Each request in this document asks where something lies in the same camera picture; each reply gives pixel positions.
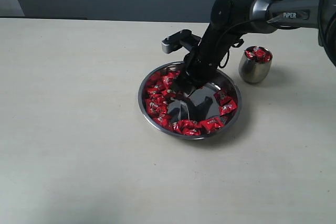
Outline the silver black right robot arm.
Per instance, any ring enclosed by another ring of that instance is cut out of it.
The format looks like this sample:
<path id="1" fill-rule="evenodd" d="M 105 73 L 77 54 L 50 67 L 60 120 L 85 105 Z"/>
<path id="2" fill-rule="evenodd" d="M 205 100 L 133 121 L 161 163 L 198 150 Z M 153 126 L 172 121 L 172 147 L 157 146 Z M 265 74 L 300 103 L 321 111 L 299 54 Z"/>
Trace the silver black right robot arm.
<path id="1" fill-rule="evenodd" d="M 297 28 L 317 29 L 319 45 L 335 63 L 335 0 L 216 0 L 201 41 L 187 55 L 171 88 L 189 94 L 203 86 L 245 34 Z"/>

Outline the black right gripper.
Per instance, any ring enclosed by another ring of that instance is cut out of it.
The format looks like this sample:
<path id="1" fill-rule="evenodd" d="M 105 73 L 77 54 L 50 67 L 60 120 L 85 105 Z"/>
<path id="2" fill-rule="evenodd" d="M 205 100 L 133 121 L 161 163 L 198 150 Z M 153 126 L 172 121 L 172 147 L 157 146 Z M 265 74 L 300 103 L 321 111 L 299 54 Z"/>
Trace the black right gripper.
<path id="1" fill-rule="evenodd" d="M 243 35 L 233 28 L 216 29 L 209 24 L 200 43 L 185 56 L 183 71 L 173 79 L 171 90 L 181 91 L 184 97 L 190 97 L 202 88 L 213 76 L 230 47 Z"/>

